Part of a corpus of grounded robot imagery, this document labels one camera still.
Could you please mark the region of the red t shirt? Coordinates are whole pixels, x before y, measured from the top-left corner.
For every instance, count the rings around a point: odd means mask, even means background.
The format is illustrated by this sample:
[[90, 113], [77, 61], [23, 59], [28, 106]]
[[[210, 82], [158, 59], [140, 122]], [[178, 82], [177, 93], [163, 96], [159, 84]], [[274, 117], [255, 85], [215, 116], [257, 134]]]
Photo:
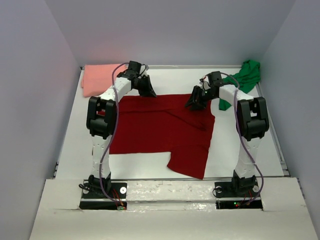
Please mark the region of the red t shirt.
[[156, 98], [124, 96], [111, 154], [170, 153], [167, 167], [179, 174], [203, 179], [215, 116], [207, 106], [189, 110], [189, 94]]

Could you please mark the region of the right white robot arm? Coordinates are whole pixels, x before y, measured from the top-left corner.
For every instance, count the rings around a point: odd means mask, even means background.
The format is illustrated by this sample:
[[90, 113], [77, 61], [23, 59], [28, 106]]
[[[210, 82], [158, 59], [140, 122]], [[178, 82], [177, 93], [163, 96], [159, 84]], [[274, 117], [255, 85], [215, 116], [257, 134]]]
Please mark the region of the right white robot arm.
[[213, 99], [233, 101], [236, 132], [240, 147], [238, 160], [230, 181], [215, 183], [213, 195], [220, 198], [242, 198], [251, 194], [255, 200], [264, 186], [264, 176], [258, 167], [256, 157], [262, 138], [269, 130], [269, 117], [266, 100], [253, 97], [238, 87], [226, 84], [204, 89], [194, 86], [185, 107], [202, 110]]

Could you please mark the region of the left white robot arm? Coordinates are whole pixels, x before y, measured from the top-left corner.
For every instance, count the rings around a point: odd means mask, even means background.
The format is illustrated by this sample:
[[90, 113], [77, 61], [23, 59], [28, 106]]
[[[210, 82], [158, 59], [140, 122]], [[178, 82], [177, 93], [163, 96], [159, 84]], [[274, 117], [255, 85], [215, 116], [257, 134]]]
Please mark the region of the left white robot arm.
[[148, 74], [121, 72], [104, 93], [88, 101], [86, 127], [92, 139], [92, 168], [87, 187], [101, 198], [111, 199], [110, 147], [118, 127], [119, 103], [131, 90], [141, 97], [157, 96]]

